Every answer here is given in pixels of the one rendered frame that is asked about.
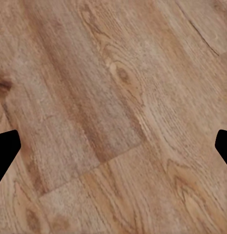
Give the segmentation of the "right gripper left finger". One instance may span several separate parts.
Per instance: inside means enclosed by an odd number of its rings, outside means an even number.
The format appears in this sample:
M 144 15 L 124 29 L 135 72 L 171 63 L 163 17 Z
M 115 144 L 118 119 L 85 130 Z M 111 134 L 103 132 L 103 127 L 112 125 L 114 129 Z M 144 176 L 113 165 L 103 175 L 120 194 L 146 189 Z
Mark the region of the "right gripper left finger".
M 0 134 L 0 181 L 21 148 L 17 130 Z

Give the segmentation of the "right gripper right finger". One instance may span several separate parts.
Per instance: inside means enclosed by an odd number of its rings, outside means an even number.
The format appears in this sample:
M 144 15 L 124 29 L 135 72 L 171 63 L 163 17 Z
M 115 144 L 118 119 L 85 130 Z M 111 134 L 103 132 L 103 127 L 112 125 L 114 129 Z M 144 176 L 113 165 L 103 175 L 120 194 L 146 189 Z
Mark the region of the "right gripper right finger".
M 226 130 L 219 130 L 216 141 L 215 141 L 215 148 L 218 150 L 219 154 L 222 156 L 224 161 L 227 164 L 227 131 Z

